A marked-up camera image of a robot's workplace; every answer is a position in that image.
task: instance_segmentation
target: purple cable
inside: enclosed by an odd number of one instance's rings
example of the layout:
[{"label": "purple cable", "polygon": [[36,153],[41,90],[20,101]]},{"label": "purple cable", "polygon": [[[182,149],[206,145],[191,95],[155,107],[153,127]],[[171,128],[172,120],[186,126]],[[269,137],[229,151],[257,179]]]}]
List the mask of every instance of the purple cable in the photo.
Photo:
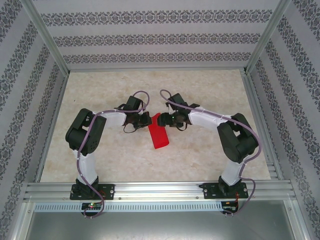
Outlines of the purple cable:
[{"label": "purple cable", "polygon": [[188,109],[188,110],[194,111],[194,112],[209,114],[209,115],[212,115],[212,116],[215,116],[215,117],[218,117],[218,118],[221,118],[221,119],[224,119],[224,120],[233,122],[233,123],[235,123],[235,124],[237,124],[237,125],[240,125],[241,127],[245,128],[245,129],[247,129],[250,133],[252,133],[252,135],[254,136],[254,138],[257,140],[257,142],[258,142],[258,152],[257,152],[254,156],[252,156],[252,157],[248,158],[247,160],[245,160],[245,161],[243,162],[243,165],[242,165],[240,171],[239,171],[239,178],[240,178],[240,179],[245,180],[245,181],[248,181],[248,180],[252,181],[252,183],[253,183],[252,192],[251,192],[250,196],[248,197],[247,201],[246,201],[246,202],[244,203],[244,205],[242,206],[242,208],[239,209],[237,212],[231,213],[231,212],[225,210],[225,212],[229,212],[232,216],[238,214],[238,213],[241,212],[242,209],[247,205],[247,203],[250,201],[250,199],[252,198],[252,196],[254,195],[254,192],[255,192],[255,190],[256,190],[256,182],[255,182],[253,179],[251,179],[251,178],[244,178],[244,177],[242,177],[241,175],[242,175],[242,173],[243,173],[243,171],[244,171],[244,169],[245,169],[246,164],[247,164],[248,162],[256,159],[256,158],[260,155],[260,153],[261,153],[261,151],[262,151],[261,141],[260,141],[258,135],[255,133],[255,131],[253,131],[250,127],[248,127],[247,125],[243,124],[242,122],[239,122],[239,121],[234,120],[234,119],[229,118],[229,117],[225,117],[225,116],[223,116],[223,115],[221,115],[221,114],[218,114],[218,113],[215,113],[215,112],[212,112],[212,111],[200,110],[200,109],[196,109],[196,108],[192,108],[192,107],[188,107],[188,106],[184,106],[184,105],[175,103],[175,102],[170,101],[169,99],[167,99],[167,98],[162,94],[162,92],[166,92],[166,93],[168,93],[170,96],[171,96],[171,93],[170,93],[168,90],[165,90],[165,89],[161,89],[161,90],[160,90],[160,96],[161,96],[164,100],[166,100],[168,103],[170,103],[170,104],[172,104],[172,105],[175,105],[175,106],[177,106],[177,107],[181,107],[181,108],[184,108],[184,109]]},{"label": "purple cable", "polygon": [[90,123],[90,125],[89,125],[89,128],[88,128],[88,130],[87,130],[87,132],[86,132],[86,134],[85,134],[85,137],[84,137],[84,139],[83,139],[83,141],[82,141],[82,143],[81,143],[81,146],[80,146],[80,148],[79,148],[79,150],[78,150],[78,153],[77,153],[77,156],[76,156],[76,168],[77,168],[77,170],[78,170],[78,173],[79,173],[80,177],[82,178],[82,180],[85,182],[85,184],[87,184],[87,185],[89,186],[89,188],[91,188],[91,189],[99,196],[99,198],[101,199],[101,202],[102,202],[102,208],[101,208],[101,210],[100,210],[96,215],[94,215],[94,216],[87,216],[87,215],[86,215],[87,209],[85,209],[85,210],[83,211],[83,215],[84,215],[85,218],[93,219],[93,218],[96,218],[96,217],[98,217],[99,215],[101,215],[102,212],[103,212],[104,209],[105,209],[105,200],[104,200],[104,197],[86,180],[86,178],[84,177],[83,173],[82,173],[81,170],[80,170],[80,154],[81,154],[81,151],[82,151],[82,149],[84,148],[84,146],[85,146],[85,144],[86,144],[86,142],[87,142],[89,133],[90,133],[90,131],[91,131],[91,129],[92,129],[92,126],[93,126],[96,118],[97,118],[99,115],[105,114],[105,113],[114,113],[114,112],[116,112],[116,113],[138,113],[138,112],[143,111],[143,110],[145,110],[145,109],[147,108],[147,106],[149,105],[149,102],[150,102],[150,96],[149,96],[149,94],[148,94],[146,91],[140,90],[140,91],[135,92],[135,93],[133,94],[133,96],[135,96],[135,95],[138,94],[138,93],[144,93],[144,94],[146,94],[146,96],[147,96],[147,98],[148,98],[146,104],[145,104],[145,105],[142,104],[142,108],[140,108],[140,109],[138,109],[138,110],[117,110],[117,109],[113,109],[113,110],[100,111],[100,112],[96,113],[96,114],[93,116],[93,119],[92,119],[92,121],[91,121],[91,123]]}]

